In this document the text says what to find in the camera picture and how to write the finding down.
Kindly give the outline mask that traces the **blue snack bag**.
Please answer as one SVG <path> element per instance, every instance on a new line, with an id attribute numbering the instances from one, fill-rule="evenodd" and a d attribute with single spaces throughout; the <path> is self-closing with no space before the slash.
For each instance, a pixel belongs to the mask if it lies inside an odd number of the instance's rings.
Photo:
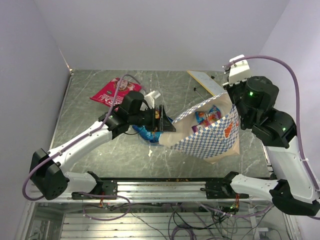
<path id="1" fill-rule="evenodd" d="M 132 128 L 146 141 L 150 143 L 158 143 L 160 136 L 163 133 L 169 132 L 150 132 L 147 131 L 147 123 L 149 122 L 149 117 L 136 117 L 132 116 L 129 118 L 128 122 L 132 125 Z"/>

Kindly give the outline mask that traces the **blue checkered paper bag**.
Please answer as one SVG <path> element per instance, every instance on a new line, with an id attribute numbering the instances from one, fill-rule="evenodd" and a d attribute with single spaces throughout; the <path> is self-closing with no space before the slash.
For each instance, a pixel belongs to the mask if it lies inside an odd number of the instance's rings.
<path id="1" fill-rule="evenodd" d="M 195 112 L 208 111 L 213 105 L 220 109 L 221 118 L 213 123 L 203 121 L 200 124 L 207 127 L 194 133 L 192 126 L 199 124 Z M 227 93 L 194 105 L 177 116 L 172 124 L 176 132 L 163 133 L 160 145 L 211 164 L 240 153 L 239 116 Z"/>

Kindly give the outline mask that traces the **red snack bag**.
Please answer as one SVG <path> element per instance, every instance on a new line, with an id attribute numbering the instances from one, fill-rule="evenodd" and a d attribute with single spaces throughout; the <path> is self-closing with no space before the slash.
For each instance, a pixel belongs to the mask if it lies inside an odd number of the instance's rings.
<path id="1" fill-rule="evenodd" d="M 119 111 L 120 108 L 116 106 L 120 105 L 123 102 L 123 99 L 130 91 L 140 92 L 142 90 L 140 82 L 133 77 L 131 77 L 131 79 L 132 80 L 129 81 L 125 77 L 125 79 L 123 79 L 120 83 L 120 87 L 114 102 L 115 112 Z M 91 96 L 90 99 L 97 103 L 104 104 L 105 106 L 110 108 L 114 100 L 114 96 L 119 81 L 119 77 L 113 78 L 100 91 L 98 91 L 95 95 Z"/>

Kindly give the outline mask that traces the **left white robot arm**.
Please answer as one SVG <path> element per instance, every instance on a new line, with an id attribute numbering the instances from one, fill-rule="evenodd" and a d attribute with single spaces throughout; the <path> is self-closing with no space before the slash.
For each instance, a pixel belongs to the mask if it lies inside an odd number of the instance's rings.
<path id="1" fill-rule="evenodd" d="M 70 172 L 70 168 L 102 144 L 108 143 L 126 133 L 130 126 L 145 127 L 149 132 L 173 133 L 176 128 L 168 118 L 164 106 L 155 107 L 157 91 L 143 95 L 130 91 L 122 103 L 110 108 L 106 115 L 99 117 L 87 130 L 46 152 L 42 148 L 32 155 L 30 180 L 46 200 L 54 200 L 63 193 L 75 197 L 101 198 L 111 193 L 116 198 L 116 190 L 110 189 L 92 171 Z"/>

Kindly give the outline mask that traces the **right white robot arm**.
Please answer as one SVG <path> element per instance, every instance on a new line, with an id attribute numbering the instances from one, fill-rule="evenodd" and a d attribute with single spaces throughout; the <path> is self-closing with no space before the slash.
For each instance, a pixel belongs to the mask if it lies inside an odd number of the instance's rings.
<path id="1" fill-rule="evenodd" d="M 264 76 L 253 76 L 223 88 L 240 117 L 240 128 L 249 129 L 263 143 L 275 174 L 274 180 L 230 172 L 220 186 L 231 198 L 248 194 L 270 201 L 287 215 L 315 217 L 320 213 L 316 177 L 299 150 L 298 127 L 286 112 L 274 108 L 279 88 Z"/>

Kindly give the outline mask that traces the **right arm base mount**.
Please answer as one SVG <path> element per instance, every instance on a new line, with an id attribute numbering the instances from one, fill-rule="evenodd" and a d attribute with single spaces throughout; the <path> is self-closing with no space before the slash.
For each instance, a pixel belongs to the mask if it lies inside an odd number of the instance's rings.
<path id="1" fill-rule="evenodd" d="M 235 199 L 236 193 L 229 184 L 221 181 L 209 181 L 205 183 L 204 191 L 207 199 Z"/>

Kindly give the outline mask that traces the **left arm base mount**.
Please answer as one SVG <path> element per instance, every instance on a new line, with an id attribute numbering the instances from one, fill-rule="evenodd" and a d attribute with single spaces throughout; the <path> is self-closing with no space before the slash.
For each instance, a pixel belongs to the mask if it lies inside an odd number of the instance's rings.
<path id="1" fill-rule="evenodd" d="M 93 197 L 91 195 L 101 195 L 100 198 L 115 200 L 118 193 L 118 184 L 113 180 L 102 180 L 97 183 L 97 185 L 91 190 L 87 195 L 80 192 L 73 192 L 71 194 L 72 200 L 91 200 L 98 199 L 98 197 Z"/>

